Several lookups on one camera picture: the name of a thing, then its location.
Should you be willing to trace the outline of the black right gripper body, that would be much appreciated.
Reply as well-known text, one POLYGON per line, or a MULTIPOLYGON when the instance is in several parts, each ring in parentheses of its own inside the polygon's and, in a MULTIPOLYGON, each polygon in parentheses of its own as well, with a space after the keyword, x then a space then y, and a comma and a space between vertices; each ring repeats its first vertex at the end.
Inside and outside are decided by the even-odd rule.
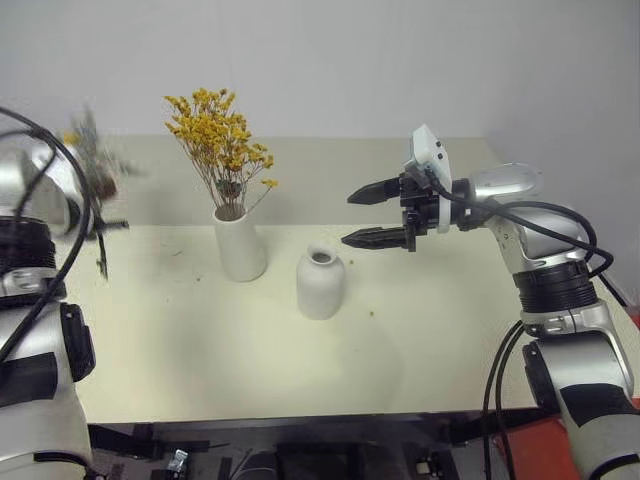
POLYGON ((409 173, 400 175, 400 205, 403 208, 402 221, 405 232, 404 248, 416 251, 416 239, 429 230, 437 229, 440 220, 440 196, 433 184, 440 185, 434 172, 427 170, 421 177, 426 181, 421 186, 409 173))

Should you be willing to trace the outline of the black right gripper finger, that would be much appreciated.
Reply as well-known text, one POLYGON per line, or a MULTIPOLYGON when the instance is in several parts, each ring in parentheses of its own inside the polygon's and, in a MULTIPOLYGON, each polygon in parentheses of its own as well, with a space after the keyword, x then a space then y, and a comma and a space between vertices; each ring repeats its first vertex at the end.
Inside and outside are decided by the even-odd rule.
POLYGON ((409 250, 410 248, 410 243, 407 241, 406 232, 403 227, 363 228, 342 237, 341 242, 352 248, 366 250, 382 250, 391 248, 409 250))
POLYGON ((348 196, 347 202, 355 205, 375 205, 400 196, 398 177, 367 184, 348 196))

